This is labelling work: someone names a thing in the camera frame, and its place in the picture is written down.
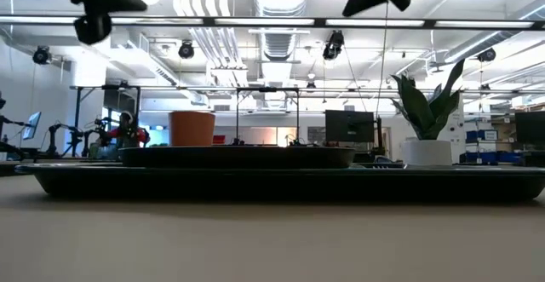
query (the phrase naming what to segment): orange pot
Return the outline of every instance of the orange pot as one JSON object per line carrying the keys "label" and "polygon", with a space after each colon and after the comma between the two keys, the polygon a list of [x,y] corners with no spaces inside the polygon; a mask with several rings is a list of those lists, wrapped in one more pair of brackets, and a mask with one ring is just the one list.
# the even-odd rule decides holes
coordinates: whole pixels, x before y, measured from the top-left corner
{"label": "orange pot", "polygon": [[172,147],[212,146],[215,115],[207,112],[171,112],[169,135]]}

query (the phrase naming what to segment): desk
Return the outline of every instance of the desk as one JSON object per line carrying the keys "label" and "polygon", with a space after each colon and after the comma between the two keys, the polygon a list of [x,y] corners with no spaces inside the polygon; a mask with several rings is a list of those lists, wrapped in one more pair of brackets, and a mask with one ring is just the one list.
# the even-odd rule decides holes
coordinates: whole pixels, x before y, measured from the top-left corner
{"label": "desk", "polygon": [[0,281],[544,281],[545,207],[54,201],[0,179]]}

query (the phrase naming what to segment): white ceiling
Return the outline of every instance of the white ceiling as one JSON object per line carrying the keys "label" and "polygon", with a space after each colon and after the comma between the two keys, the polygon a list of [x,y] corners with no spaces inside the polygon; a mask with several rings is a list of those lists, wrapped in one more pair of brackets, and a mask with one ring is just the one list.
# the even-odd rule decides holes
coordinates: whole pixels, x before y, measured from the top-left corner
{"label": "white ceiling", "polygon": [[[523,8],[526,4],[535,0],[412,0],[411,6],[405,12],[399,12],[394,6],[389,8],[388,17],[409,18],[409,19],[506,19],[511,13]],[[340,17],[346,0],[308,0],[308,16],[314,17]],[[230,10],[236,16],[254,15],[253,0],[229,0]],[[15,14],[81,14],[82,8],[72,5],[68,0],[14,0],[13,13]],[[0,14],[10,14],[10,0],[0,0]],[[161,0],[159,3],[150,6],[145,13],[137,15],[175,15],[172,7],[172,0]],[[382,5],[360,14],[362,17],[385,17],[386,6]],[[195,56],[190,60],[182,60],[177,55],[180,40],[191,38],[188,31],[183,28],[171,27],[147,27],[130,28],[132,32],[142,32],[152,42],[152,52],[175,72],[184,77],[184,72],[205,72],[206,58],[196,49]],[[293,65],[291,77],[306,80],[309,72],[316,74],[316,79],[327,81],[341,80],[344,85],[352,85],[354,78],[364,80],[377,80],[381,72],[385,76],[393,74],[405,65],[411,63],[415,58],[425,51],[432,49],[430,31],[388,31],[383,30],[343,30],[346,40],[346,49],[336,60],[331,68],[324,68],[320,57],[323,42],[330,34],[330,30],[312,29],[310,34],[301,35],[295,50],[295,59],[301,64]],[[449,50],[458,44],[467,41],[479,32],[471,31],[436,31],[433,33],[433,48],[436,50]],[[249,80],[255,79],[260,74],[260,64],[255,61],[259,59],[258,42],[255,35],[248,33],[248,29],[236,29],[238,46],[244,58],[244,64],[248,67]],[[75,37],[71,27],[59,26],[16,26],[13,31],[15,38],[21,38],[22,44],[50,44],[59,42],[59,38]],[[386,47],[383,47],[386,36]],[[479,74],[480,64],[477,61],[469,61],[466,65],[465,77],[467,80],[483,82],[487,79],[508,74],[518,69],[541,62],[536,55],[542,55],[543,47],[537,47],[527,51],[517,58],[508,56],[543,40],[542,32],[527,32],[520,34],[495,47],[498,58],[492,64],[485,66],[481,77]],[[164,45],[170,47],[169,53],[162,49]],[[381,49],[392,50],[386,53],[384,64],[380,58]],[[73,44],[62,44],[52,47],[57,55],[64,55],[70,58],[77,52],[78,47]],[[150,72],[135,70],[140,78],[150,75]],[[421,80],[425,78],[425,72],[416,72]],[[535,74],[531,78],[540,78],[542,74]]]}

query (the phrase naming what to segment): black tray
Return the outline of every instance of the black tray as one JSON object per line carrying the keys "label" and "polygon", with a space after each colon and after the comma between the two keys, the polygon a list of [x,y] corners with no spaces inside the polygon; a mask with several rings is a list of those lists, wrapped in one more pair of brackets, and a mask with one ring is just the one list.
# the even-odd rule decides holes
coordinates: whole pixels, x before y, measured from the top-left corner
{"label": "black tray", "polygon": [[151,147],[119,150],[125,166],[300,169],[347,168],[355,150],[340,147]]}
{"label": "black tray", "polygon": [[58,196],[252,201],[521,201],[545,187],[545,170],[443,169],[188,170],[121,165],[21,165]]}

